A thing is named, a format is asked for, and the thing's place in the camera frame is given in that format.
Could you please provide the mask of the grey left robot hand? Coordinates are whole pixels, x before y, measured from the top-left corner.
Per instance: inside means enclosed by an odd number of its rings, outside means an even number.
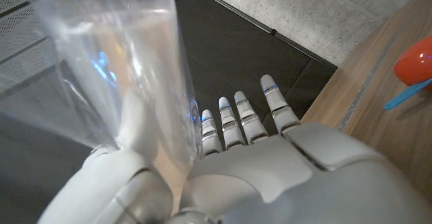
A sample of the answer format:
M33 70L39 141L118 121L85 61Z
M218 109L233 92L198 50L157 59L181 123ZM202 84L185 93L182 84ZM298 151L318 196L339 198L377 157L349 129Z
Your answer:
M135 150L155 141L151 110L133 98L119 135L123 150L94 150L42 213L41 223L430 223L431 206L383 155L317 123L301 124L271 76L261 78L278 134L269 136L243 93L241 122L221 99L226 147L209 111L205 154L166 181Z

